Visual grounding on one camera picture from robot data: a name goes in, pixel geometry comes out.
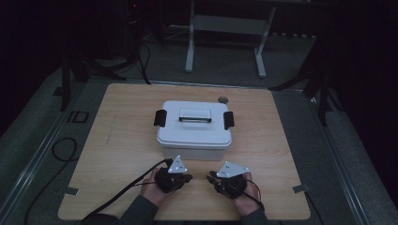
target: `black cable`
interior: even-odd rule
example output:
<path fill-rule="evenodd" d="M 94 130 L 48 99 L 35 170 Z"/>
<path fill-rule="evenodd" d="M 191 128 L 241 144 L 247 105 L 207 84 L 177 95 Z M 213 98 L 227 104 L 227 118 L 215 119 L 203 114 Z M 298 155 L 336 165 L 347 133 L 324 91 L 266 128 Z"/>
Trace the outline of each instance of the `black cable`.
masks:
<path fill-rule="evenodd" d="M 147 47 L 144 43 L 143 43 L 143 46 L 146 47 L 146 49 L 148 50 L 148 57 L 146 58 L 145 64 L 143 64 L 143 60 L 142 60 L 142 58 L 141 58 L 141 55 L 138 54 L 138 61 L 140 62 L 140 66 L 141 66 L 140 72 L 141 72 L 141 74 L 143 75 L 143 79 L 144 79 L 144 81 L 146 82 L 146 84 L 151 84 L 150 81 L 149 81 L 149 79 L 148 79 L 147 76 L 146 76 L 146 67 L 147 67 L 147 65 L 148 65 L 149 58 L 150 58 L 150 49 L 149 49 L 149 47 Z"/>
<path fill-rule="evenodd" d="M 258 192 L 260 193 L 260 188 L 258 188 L 258 186 L 253 181 L 250 181 L 250 182 L 255 185 L 255 187 L 257 188 Z M 250 194 L 248 194 L 248 193 L 246 193 L 246 192 L 244 192 L 244 191 L 242 191 L 240 189 L 237 189 L 236 187 L 233 187 L 233 186 L 229 186 L 229 187 L 234 189 L 234 190 L 237 190 L 237 191 L 241 192 L 244 196 L 248 197 L 249 199 L 251 199 L 255 203 L 257 203 L 258 206 L 260 206 L 260 208 L 263 211 L 265 211 L 265 207 L 264 207 L 263 203 L 261 201 L 256 200 L 252 195 L 250 195 Z"/>
<path fill-rule="evenodd" d="M 73 152 L 72 152 L 72 154 L 70 154 L 69 158 L 67 158 L 67 159 L 63 159 L 63 158 L 59 157 L 59 156 L 55 153 L 55 147 L 56 147 L 59 143 L 61 143 L 61 142 L 63 142 L 63 141 L 72 141 L 73 144 L 74 144 L 74 146 L 73 146 Z M 63 138 L 63 139 L 60 139 L 60 140 L 56 141 L 56 142 L 53 144 L 53 147 L 52 147 L 53 156 L 54 156 L 56 159 L 65 162 L 65 164 L 64 164 L 64 166 L 62 166 L 62 168 L 50 179 L 50 181 L 47 182 L 47 184 L 41 189 L 41 191 L 38 193 L 38 195 L 36 195 L 35 199 L 30 203 L 30 205 L 29 205 L 29 207 L 28 207 L 28 209 L 27 209 L 27 211 L 26 211 L 26 213 L 25 213 L 24 220 L 23 220 L 23 224 L 27 225 L 27 222 L 28 222 L 28 219 L 29 219 L 30 211 L 32 210 L 34 204 L 36 203 L 36 201 L 38 200 L 38 198 L 41 196 L 41 194 L 44 192 L 44 190 L 45 190 L 45 189 L 52 183 L 52 181 L 53 181 L 53 180 L 54 180 L 54 179 L 67 167 L 67 166 L 68 166 L 68 164 L 69 164 L 70 162 L 76 161 L 76 160 L 79 159 L 78 157 L 77 157 L 77 158 L 73 158 L 74 155 L 75 155 L 75 153 L 76 153 L 76 150 L 77 150 L 77 142 L 76 142 L 74 139 L 72 139 L 72 138 Z"/>
<path fill-rule="evenodd" d="M 323 225 L 323 224 L 324 224 L 324 221 L 323 221 L 323 219 L 321 218 L 321 216 L 320 216 L 320 214 L 319 214 L 319 211 L 318 211 L 318 209 L 316 208 L 316 206 L 315 206 L 313 200 L 311 199 L 311 197 L 310 197 L 310 195 L 307 193 L 307 191 L 305 191 L 304 193 L 305 193 L 305 196 L 307 196 L 308 200 L 310 201 L 311 205 L 313 206 L 314 211 L 316 212 L 316 215 L 317 215 L 318 218 L 319 218 L 319 221 L 320 221 L 321 224 Z"/>
<path fill-rule="evenodd" d="M 152 168 L 150 168 L 147 172 L 145 172 L 144 174 L 142 174 L 140 177 L 138 177 L 137 179 L 135 179 L 133 182 L 129 183 L 126 187 L 124 187 L 119 193 L 117 193 L 111 200 L 109 200 L 108 202 L 106 202 L 105 204 L 103 204 L 102 206 L 98 207 L 96 210 L 94 210 L 93 212 L 91 212 L 90 214 L 88 214 L 87 216 L 85 216 L 84 219 L 82 219 L 82 224 L 85 224 L 86 222 L 88 222 L 88 220 L 96 215 L 97 213 L 99 213 L 100 211 L 102 211 L 103 209 L 105 209 L 106 207 L 108 207 L 109 205 L 111 205 L 114 201 L 116 201 L 118 198 L 120 198 L 126 191 L 128 191 L 130 188 L 134 187 L 138 182 L 140 182 L 141 180 L 144 179 L 144 177 L 148 174 L 151 173 L 155 168 L 157 168 L 159 165 L 161 165 L 163 162 L 165 162 L 167 165 L 169 165 L 170 163 L 170 158 L 168 159 L 164 159 L 158 163 L 156 163 Z"/>

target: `white plastic box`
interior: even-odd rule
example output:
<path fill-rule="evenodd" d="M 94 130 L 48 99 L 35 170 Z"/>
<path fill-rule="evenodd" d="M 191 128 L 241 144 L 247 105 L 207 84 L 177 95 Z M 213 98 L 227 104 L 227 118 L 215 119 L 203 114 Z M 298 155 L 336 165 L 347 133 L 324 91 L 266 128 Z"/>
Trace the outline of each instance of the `white plastic box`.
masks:
<path fill-rule="evenodd" d="M 222 103 L 166 101 L 155 126 L 166 158 L 220 160 L 231 144 L 234 115 Z"/>

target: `sleeve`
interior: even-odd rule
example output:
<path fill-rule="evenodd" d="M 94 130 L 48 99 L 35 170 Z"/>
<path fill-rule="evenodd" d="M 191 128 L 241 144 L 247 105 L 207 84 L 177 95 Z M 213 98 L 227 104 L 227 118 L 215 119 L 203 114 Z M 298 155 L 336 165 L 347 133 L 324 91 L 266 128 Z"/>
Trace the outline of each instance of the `sleeve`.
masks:
<path fill-rule="evenodd" d="M 242 225 L 267 225 L 268 219 L 262 209 L 257 209 L 247 216 L 241 217 Z"/>
<path fill-rule="evenodd" d="M 159 207 L 145 197 L 138 195 L 120 220 L 113 225 L 152 224 Z"/>

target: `small round object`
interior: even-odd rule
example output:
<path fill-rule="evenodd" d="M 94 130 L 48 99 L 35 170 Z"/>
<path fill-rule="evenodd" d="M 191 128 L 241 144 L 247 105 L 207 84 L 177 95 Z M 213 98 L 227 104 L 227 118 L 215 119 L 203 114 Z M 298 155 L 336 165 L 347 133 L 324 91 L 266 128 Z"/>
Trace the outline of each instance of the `small round object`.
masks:
<path fill-rule="evenodd" d="M 223 104 L 228 103 L 228 97 L 219 97 L 219 102 Z"/>

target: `hand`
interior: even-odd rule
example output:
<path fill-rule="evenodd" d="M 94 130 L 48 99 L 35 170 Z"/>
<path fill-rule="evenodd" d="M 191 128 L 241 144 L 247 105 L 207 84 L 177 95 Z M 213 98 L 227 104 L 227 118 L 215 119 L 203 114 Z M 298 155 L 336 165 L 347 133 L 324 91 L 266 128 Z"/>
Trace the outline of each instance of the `hand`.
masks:
<path fill-rule="evenodd" d="M 155 168 L 150 174 L 150 177 L 144 179 L 143 184 L 145 183 L 153 183 L 155 182 L 155 174 L 159 171 L 159 168 Z M 158 207 L 161 206 L 161 203 L 172 195 L 174 192 L 164 193 L 156 183 L 143 185 L 141 188 L 140 195 L 150 200 L 152 203 L 156 204 Z"/>
<path fill-rule="evenodd" d="M 246 172 L 243 175 L 243 178 L 246 180 L 252 181 L 252 174 L 250 172 Z M 248 195 L 254 197 L 256 200 L 258 200 L 258 189 L 257 187 L 252 184 L 249 181 L 247 182 L 247 187 L 244 190 Z M 231 200 L 232 204 L 237 208 L 238 212 L 240 213 L 241 216 L 247 216 L 250 213 L 254 212 L 255 210 L 259 209 L 260 206 L 253 201 L 252 199 L 248 198 L 245 195 L 241 195 L 234 200 Z"/>

